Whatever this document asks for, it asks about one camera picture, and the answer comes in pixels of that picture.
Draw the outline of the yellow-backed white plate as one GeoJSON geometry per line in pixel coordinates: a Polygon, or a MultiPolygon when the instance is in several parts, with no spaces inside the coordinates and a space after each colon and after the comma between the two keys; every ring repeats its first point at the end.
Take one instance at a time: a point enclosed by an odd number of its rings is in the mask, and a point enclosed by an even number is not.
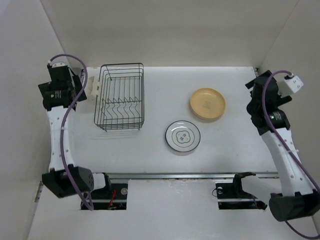
{"type": "Polygon", "coordinates": [[[192,152],[201,142],[199,128],[187,120],[172,122],[167,127],[164,136],[168,146],[180,153],[192,152]]]}

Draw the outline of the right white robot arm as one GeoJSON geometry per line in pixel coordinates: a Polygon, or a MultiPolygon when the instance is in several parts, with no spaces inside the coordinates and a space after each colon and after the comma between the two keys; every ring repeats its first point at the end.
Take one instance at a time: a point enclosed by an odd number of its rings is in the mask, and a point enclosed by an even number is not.
{"type": "Polygon", "coordinates": [[[292,100],[302,81],[287,70],[267,70],[245,86],[251,89],[246,110],[271,154],[281,187],[276,189],[247,173],[232,183],[232,193],[237,197],[255,196],[268,205],[279,222],[313,216],[320,210],[320,188],[302,165],[289,120],[279,108],[292,100]]]}

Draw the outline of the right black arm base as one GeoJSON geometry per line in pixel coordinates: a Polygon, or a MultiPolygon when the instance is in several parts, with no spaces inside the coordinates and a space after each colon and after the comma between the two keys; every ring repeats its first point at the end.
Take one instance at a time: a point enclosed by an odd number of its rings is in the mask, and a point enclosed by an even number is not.
{"type": "Polygon", "coordinates": [[[266,210],[268,205],[256,196],[245,192],[242,179],[256,176],[253,172],[234,175],[231,182],[217,182],[211,194],[218,200],[219,210],[266,210]]]}

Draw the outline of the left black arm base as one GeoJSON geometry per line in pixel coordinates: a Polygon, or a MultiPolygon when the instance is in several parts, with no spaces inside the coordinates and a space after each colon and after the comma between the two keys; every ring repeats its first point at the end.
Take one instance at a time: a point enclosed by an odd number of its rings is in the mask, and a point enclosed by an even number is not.
{"type": "Polygon", "coordinates": [[[91,192],[94,210],[126,210],[128,197],[128,181],[119,180],[111,182],[111,187],[96,189],[91,192]]]}

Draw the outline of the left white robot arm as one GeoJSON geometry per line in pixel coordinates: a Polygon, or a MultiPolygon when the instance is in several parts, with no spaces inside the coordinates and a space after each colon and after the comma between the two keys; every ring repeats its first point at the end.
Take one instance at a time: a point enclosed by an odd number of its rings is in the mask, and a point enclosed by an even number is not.
{"type": "Polygon", "coordinates": [[[43,184],[58,198],[94,191],[100,198],[111,195],[109,176],[93,173],[76,162],[73,100],[83,85],[80,77],[63,62],[47,65],[50,81],[38,85],[50,126],[51,157],[43,184]]]}

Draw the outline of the plain cream plate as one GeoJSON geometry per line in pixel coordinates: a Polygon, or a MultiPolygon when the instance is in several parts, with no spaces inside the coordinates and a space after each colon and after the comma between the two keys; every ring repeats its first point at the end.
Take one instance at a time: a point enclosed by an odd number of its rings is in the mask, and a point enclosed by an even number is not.
{"type": "Polygon", "coordinates": [[[191,108],[191,112],[201,120],[214,122],[219,120],[225,113],[225,109],[222,110],[213,110],[207,108],[191,108]]]}

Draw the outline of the yellow deep plate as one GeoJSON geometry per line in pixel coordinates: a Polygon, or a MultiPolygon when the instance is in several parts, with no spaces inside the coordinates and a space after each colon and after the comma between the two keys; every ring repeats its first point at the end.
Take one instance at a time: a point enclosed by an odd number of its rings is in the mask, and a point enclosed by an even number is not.
{"type": "Polygon", "coordinates": [[[223,95],[212,88],[199,88],[189,99],[190,109],[226,109],[226,101],[223,95]]]}

